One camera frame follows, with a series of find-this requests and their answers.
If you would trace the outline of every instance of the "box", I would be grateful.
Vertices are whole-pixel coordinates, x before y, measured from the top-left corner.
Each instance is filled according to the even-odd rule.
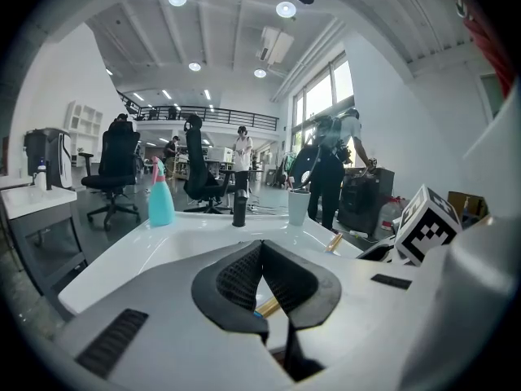
[[[456,210],[426,185],[401,214],[395,246],[398,252],[420,266],[427,252],[449,244],[462,231]]]
[[[208,159],[218,160],[219,162],[232,162],[234,152],[228,147],[209,147]]]

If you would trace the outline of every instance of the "woman in white shirt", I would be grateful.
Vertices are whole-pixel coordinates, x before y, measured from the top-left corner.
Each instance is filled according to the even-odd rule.
[[[250,159],[252,157],[253,143],[252,138],[247,136],[246,126],[240,126],[239,130],[237,130],[237,133],[239,134],[239,137],[234,144],[234,171],[235,173],[240,173],[250,169]]]
[[[237,130],[239,137],[234,144],[235,152],[235,188],[247,192],[248,171],[250,169],[250,157],[252,156],[252,138],[247,136],[246,126],[240,126]]]

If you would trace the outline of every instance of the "air conditioner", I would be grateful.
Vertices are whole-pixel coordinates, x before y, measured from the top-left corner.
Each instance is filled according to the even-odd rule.
[[[262,47],[257,52],[257,58],[268,65],[281,63],[295,39],[280,29],[264,28],[261,36]]]

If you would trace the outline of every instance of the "white table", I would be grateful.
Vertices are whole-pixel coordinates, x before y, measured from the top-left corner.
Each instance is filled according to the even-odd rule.
[[[29,186],[3,190],[1,196],[11,237],[29,278],[61,316],[70,319],[55,285],[74,268],[94,260],[81,233],[76,192]]]
[[[42,191],[36,186],[11,188],[2,191],[2,201],[9,220],[76,201],[75,191],[52,187]]]
[[[0,177],[0,190],[6,188],[25,186],[33,182],[33,177],[25,178],[13,178],[13,177]]]
[[[335,235],[306,218],[302,227],[288,225],[288,216],[251,216],[246,226],[233,227],[233,216],[176,213],[174,223],[151,227],[149,221],[136,227],[81,272],[59,294],[59,300],[72,314],[79,314],[143,271],[164,263],[193,257],[241,241],[272,239],[299,253],[323,253]],[[336,249],[341,257],[355,258],[361,250],[342,240]],[[273,296],[261,280],[257,304]],[[286,340],[287,317],[278,310],[268,318],[272,334],[268,347],[277,350]]]

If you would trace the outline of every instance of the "white cup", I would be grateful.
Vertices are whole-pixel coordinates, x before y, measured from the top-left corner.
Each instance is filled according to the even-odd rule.
[[[306,190],[289,190],[287,205],[290,214],[290,224],[302,226],[308,212],[309,197],[311,193]]]

